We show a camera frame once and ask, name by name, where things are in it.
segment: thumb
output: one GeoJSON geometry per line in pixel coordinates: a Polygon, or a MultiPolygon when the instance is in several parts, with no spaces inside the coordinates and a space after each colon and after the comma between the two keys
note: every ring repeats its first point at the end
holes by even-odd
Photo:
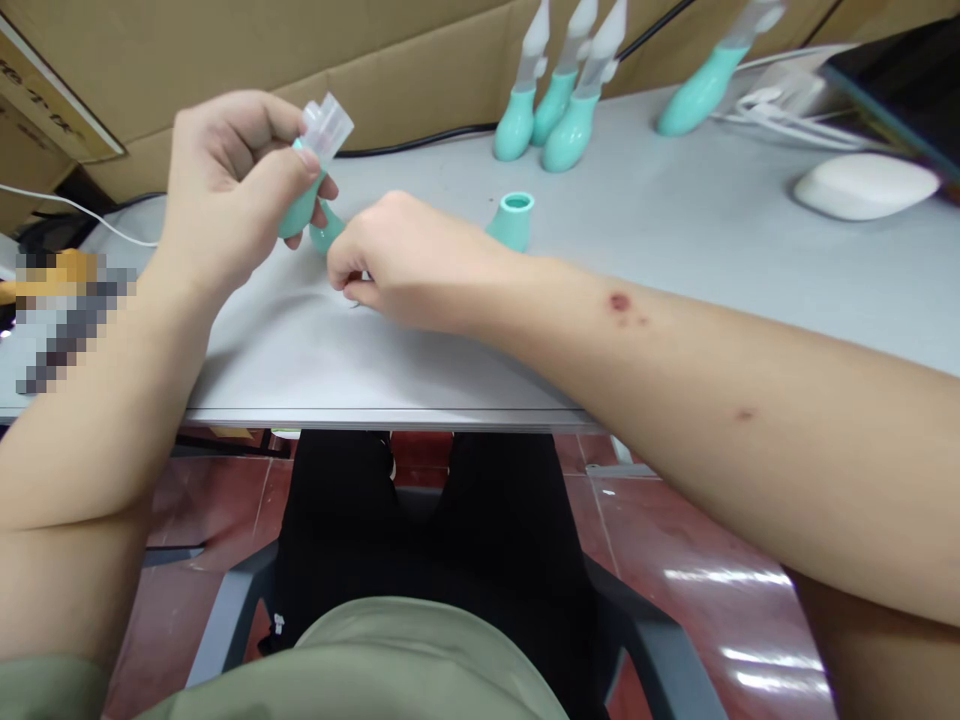
{"type": "Polygon", "coordinates": [[[293,201],[320,176],[320,159],[305,148],[267,153],[240,187],[257,218],[279,224],[293,201]]]}
{"type": "Polygon", "coordinates": [[[343,288],[343,295],[347,300],[380,311],[380,288],[373,280],[352,280],[343,288]]]}

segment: black screen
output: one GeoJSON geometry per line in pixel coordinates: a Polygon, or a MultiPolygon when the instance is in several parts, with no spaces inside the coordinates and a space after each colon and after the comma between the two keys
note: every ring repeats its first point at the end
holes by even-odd
{"type": "Polygon", "coordinates": [[[960,180],[960,17],[834,55],[823,74],[960,180]]]}

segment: left hand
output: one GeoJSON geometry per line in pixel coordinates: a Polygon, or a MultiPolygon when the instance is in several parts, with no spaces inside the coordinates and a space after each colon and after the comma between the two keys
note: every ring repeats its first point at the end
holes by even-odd
{"type": "MultiPolygon", "coordinates": [[[[287,209],[320,174],[320,160],[290,144],[301,111],[258,90],[228,93],[177,113],[163,235],[151,265],[170,282],[225,300],[273,250],[287,209]]],[[[334,199],[329,177],[319,195],[334,199]]],[[[316,204],[311,222],[327,219],[316,204]]],[[[299,237],[287,238],[296,249],[299,237]]]]}

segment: black pants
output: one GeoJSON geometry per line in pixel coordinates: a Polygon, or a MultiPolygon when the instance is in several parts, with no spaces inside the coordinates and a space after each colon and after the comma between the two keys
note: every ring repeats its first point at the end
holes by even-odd
{"type": "Polygon", "coordinates": [[[461,434],[436,512],[397,502],[386,433],[304,431],[277,555],[274,649],[328,610],[399,595],[499,628],[567,714],[606,718],[594,672],[596,600],[549,435],[461,434]]]}

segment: shiny floor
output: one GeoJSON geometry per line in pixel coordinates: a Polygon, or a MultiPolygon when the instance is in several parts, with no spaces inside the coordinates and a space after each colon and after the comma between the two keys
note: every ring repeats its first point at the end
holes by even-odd
{"type": "MultiPolygon", "coordinates": [[[[395,433],[397,485],[440,487],[449,433],[395,433]]],[[[613,465],[603,435],[558,435],[584,550],[689,633],[731,718],[835,718],[793,587],[770,558],[655,478],[591,479],[613,465]]],[[[145,569],[105,718],[126,720],[182,689],[223,573],[274,540],[293,463],[253,457],[171,460],[154,497],[151,545],[206,542],[188,563],[145,569]]],[[[267,632],[261,612],[247,657],[267,632]]],[[[628,667],[613,720],[649,718],[628,667]]]]}

